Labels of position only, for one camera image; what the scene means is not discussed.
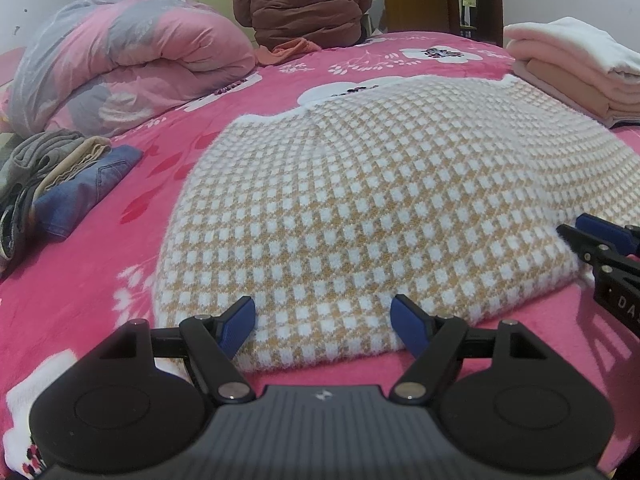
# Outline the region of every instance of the blue denim jeans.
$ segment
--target blue denim jeans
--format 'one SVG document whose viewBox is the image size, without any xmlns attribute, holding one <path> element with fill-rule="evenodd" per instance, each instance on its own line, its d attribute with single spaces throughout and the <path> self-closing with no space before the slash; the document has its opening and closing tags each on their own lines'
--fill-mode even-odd
<svg viewBox="0 0 640 480">
<path fill-rule="evenodd" d="M 37 230 L 50 240 L 66 240 L 141 157 L 137 148 L 118 146 L 72 180 L 47 191 L 34 204 Z"/>
</svg>

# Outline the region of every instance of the beige and white checkered cloth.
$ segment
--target beige and white checkered cloth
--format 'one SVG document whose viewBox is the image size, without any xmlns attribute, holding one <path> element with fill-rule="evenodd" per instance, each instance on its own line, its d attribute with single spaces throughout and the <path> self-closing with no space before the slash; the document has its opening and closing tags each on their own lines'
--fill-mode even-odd
<svg viewBox="0 0 640 480">
<path fill-rule="evenodd" d="M 470 322 L 573 278 L 583 211 L 640 216 L 640 158 L 529 84 L 419 76 L 271 118 L 202 155 L 158 264 L 158 326 L 254 297 L 243 370 L 397 349 L 393 295 Z"/>
</svg>

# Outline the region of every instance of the bed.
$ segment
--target bed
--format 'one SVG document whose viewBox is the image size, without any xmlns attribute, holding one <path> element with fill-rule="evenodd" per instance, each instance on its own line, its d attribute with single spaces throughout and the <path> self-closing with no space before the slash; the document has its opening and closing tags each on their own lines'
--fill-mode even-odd
<svg viewBox="0 0 640 480">
<path fill-rule="evenodd" d="M 501 48 L 447 34 L 385 34 L 258 69 L 238 84 L 114 138 L 115 146 L 143 150 L 140 163 L 65 242 L 35 248 L 0 283 L 0 391 L 6 399 L 0 432 L 6 466 L 25 475 L 39 471 L 30 452 L 28 412 L 52 380 L 127 320 L 144 317 L 153 325 L 154 271 L 172 209 L 203 150 L 232 120 L 273 115 L 414 75 L 499 80 L 511 63 Z M 615 133 L 640 153 L 640 129 Z M 525 323 L 612 403 L 616 429 L 600 463 L 609 472 L 640 442 L 640 351 L 638 340 L 591 294 L 588 285 L 572 283 L 520 306 L 510 317 Z M 407 352 L 396 351 L 313 368 L 263 370 L 249 378 L 257 391 L 265 384 L 318 383 L 375 383 L 387 391 L 411 360 Z M 463 373 L 484 365 L 465 363 Z"/>
</svg>

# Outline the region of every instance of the metal screw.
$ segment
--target metal screw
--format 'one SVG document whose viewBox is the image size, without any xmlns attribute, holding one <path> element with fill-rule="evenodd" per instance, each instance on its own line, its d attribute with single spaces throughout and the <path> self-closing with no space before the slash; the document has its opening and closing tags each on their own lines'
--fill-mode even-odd
<svg viewBox="0 0 640 480">
<path fill-rule="evenodd" d="M 251 388 L 244 383 L 225 383 L 218 388 L 218 393 L 225 399 L 242 399 L 249 395 Z"/>
<path fill-rule="evenodd" d="M 427 393 L 427 389 L 420 383 L 400 383 L 394 388 L 398 397 L 403 399 L 420 399 Z"/>
</svg>

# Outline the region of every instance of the stack of folded clothes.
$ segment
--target stack of folded clothes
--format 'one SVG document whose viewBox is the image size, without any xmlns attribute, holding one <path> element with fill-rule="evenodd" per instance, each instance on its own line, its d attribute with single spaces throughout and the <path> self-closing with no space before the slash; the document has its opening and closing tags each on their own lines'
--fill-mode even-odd
<svg viewBox="0 0 640 480">
<path fill-rule="evenodd" d="M 504 27 L 514 73 L 608 128 L 640 124 L 640 54 L 576 20 Z"/>
<path fill-rule="evenodd" d="M 70 130 L 0 134 L 0 279 L 22 260 L 29 238 L 65 239 L 141 156 Z"/>
</svg>

